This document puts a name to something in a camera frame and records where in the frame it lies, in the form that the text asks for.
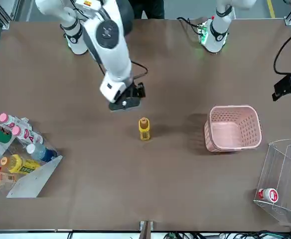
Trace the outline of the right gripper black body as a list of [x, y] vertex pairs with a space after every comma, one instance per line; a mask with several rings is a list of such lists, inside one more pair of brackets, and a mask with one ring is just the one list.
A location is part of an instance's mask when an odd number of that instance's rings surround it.
[[132, 83], [123, 92], [123, 99], [138, 97], [138, 90], [135, 83]]

